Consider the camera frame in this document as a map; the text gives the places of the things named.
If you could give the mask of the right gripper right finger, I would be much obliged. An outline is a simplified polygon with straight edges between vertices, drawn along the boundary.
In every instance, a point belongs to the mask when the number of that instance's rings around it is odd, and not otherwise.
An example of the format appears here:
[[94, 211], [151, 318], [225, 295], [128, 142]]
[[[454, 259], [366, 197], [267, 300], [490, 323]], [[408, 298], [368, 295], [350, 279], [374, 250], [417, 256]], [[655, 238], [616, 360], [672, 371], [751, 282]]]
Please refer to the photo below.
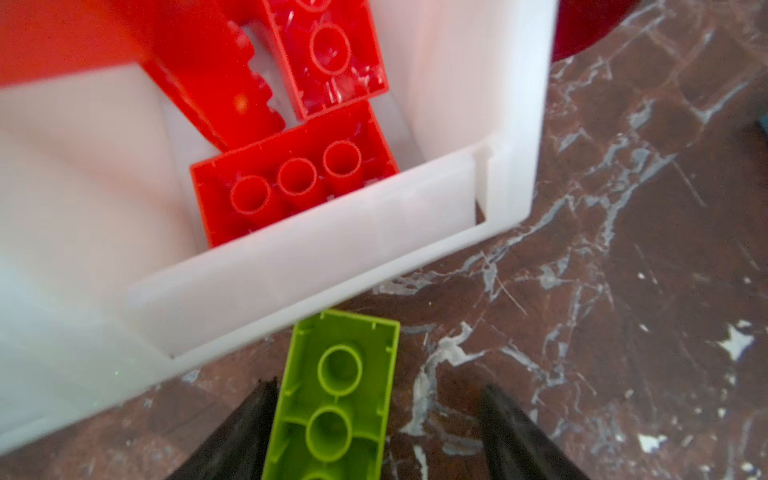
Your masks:
[[588, 480], [499, 386], [483, 388], [478, 422], [491, 478]]

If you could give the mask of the red lego studs up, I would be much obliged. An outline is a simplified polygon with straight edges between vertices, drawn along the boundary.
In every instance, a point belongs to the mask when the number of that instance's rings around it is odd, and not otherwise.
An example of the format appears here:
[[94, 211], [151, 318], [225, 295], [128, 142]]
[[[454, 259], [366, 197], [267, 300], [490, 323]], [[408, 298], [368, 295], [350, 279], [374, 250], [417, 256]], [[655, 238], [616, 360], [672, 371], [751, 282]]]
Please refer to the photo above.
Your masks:
[[367, 101], [322, 114], [190, 168], [211, 248], [398, 171]]

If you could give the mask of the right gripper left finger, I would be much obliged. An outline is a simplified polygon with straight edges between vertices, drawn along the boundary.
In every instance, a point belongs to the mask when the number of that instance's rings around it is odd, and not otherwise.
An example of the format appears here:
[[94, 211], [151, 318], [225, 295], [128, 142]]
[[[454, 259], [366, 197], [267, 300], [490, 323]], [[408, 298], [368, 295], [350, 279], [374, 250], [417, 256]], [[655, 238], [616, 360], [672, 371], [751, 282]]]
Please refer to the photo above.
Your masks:
[[279, 398], [276, 378], [255, 390], [167, 480], [260, 479]]

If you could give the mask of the red lego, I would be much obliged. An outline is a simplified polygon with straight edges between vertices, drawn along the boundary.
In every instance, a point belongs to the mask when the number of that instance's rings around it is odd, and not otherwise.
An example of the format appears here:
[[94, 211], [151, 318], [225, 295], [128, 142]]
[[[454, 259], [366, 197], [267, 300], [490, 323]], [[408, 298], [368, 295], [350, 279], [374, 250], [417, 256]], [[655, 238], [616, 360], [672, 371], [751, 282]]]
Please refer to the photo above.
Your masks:
[[389, 91], [367, 1], [256, 1], [254, 12], [298, 119]]
[[217, 1], [4, 1], [2, 86], [137, 63], [222, 151], [282, 131], [254, 47]]

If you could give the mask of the red lego bottom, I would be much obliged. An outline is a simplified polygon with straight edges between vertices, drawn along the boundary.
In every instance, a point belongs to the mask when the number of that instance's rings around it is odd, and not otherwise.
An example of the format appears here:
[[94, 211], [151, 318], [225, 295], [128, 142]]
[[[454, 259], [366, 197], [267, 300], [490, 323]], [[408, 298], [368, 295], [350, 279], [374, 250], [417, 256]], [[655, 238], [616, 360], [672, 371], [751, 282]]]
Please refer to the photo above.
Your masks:
[[254, 12], [298, 119], [389, 91], [367, 1], [256, 1]]

